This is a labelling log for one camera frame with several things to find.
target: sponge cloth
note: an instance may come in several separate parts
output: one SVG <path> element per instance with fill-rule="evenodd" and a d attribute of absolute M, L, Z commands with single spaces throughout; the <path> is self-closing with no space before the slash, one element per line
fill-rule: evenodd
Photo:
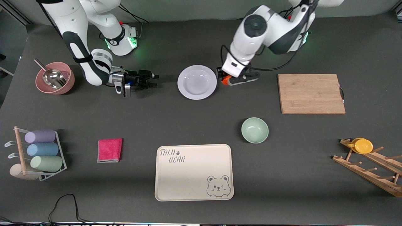
<path fill-rule="evenodd" d="M 98 141 L 98 163 L 119 162 L 122 138 Z"/>

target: wooden cutting board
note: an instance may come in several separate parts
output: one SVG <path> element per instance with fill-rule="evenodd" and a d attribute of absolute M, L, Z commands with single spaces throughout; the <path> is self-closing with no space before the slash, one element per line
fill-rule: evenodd
<path fill-rule="evenodd" d="M 336 74 L 278 74 L 282 114 L 345 114 Z"/>

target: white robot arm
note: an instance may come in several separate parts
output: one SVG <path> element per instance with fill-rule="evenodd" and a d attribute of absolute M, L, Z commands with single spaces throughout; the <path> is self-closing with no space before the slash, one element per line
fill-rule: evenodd
<path fill-rule="evenodd" d="M 117 93 L 124 94 L 123 89 L 126 86 L 124 78 L 129 74 L 127 70 L 112 66 L 113 57 L 106 50 L 94 49 L 89 52 L 86 40 L 88 21 L 90 21 L 102 32 L 108 47 L 115 55 L 126 55 L 137 47 L 136 29 L 128 25 L 120 25 L 116 17 L 109 13 L 110 10 L 119 6 L 120 0 L 36 1 L 54 20 L 74 61 L 79 63 L 83 69 L 86 80 L 95 86 L 112 83 Z M 146 80 L 145 82 L 145 84 L 140 84 L 142 88 L 151 84 Z"/>
<path fill-rule="evenodd" d="M 265 5 L 252 8 L 246 14 L 233 37 L 230 52 L 222 66 L 224 72 L 237 78 L 262 44 L 274 54 L 298 50 L 304 43 L 306 31 L 315 19 L 315 8 L 334 7 L 343 2 L 343 0 L 289 1 L 294 8 L 290 21 Z"/>

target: orange gripper tip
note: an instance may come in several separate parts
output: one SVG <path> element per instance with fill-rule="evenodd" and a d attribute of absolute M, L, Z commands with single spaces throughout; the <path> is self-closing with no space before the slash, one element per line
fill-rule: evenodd
<path fill-rule="evenodd" d="M 224 84 L 225 86 L 228 86 L 229 84 L 229 79 L 231 78 L 232 76 L 230 76 L 230 75 L 226 75 L 223 79 L 222 79 L 222 84 Z"/>

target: table surface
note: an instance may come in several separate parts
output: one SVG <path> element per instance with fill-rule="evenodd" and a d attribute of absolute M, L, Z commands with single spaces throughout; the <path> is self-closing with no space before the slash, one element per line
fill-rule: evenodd
<path fill-rule="evenodd" d="M 80 215 L 98 222 L 208 224 L 401 225 L 402 199 L 390 196 L 331 159 L 345 156 L 340 138 L 365 137 L 388 156 L 402 146 L 402 40 L 394 13 L 370 17 L 318 18 L 307 43 L 285 68 L 262 72 L 256 82 L 223 86 L 209 98 L 183 97 L 176 80 L 186 67 L 221 65 L 219 48 L 229 45 L 240 21 L 145 24 L 139 48 L 114 65 L 151 70 L 158 88 L 132 98 L 88 84 L 63 41 L 50 26 L 28 27 L 29 37 L 0 111 L 2 144 L 15 140 L 15 125 L 59 132 L 68 169 L 46 181 L 9 175 L 18 159 L 10 147 L 0 158 L 0 213 L 14 221 L 44 221 L 57 198 L 74 193 Z M 96 27 L 88 47 L 105 48 Z M 276 67 L 290 54 L 268 50 L 256 67 Z M 72 65 L 76 85 L 62 96 L 35 87 L 33 61 Z M 277 74 L 337 74 L 345 92 L 345 115 L 283 115 Z M 249 144 L 240 125 L 264 119 L 270 129 L 261 144 Z M 122 160 L 98 164 L 97 141 L 123 138 Z M 228 201 L 159 202 L 154 197 L 158 147 L 228 144 L 232 148 L 234 197 Z M 362 167 L 373 163 L 357 154 Z M 381 171 L 379 175 L 391 175 Z M 71 198 L 59 203 L 55 221 L 75 221 Z"/>

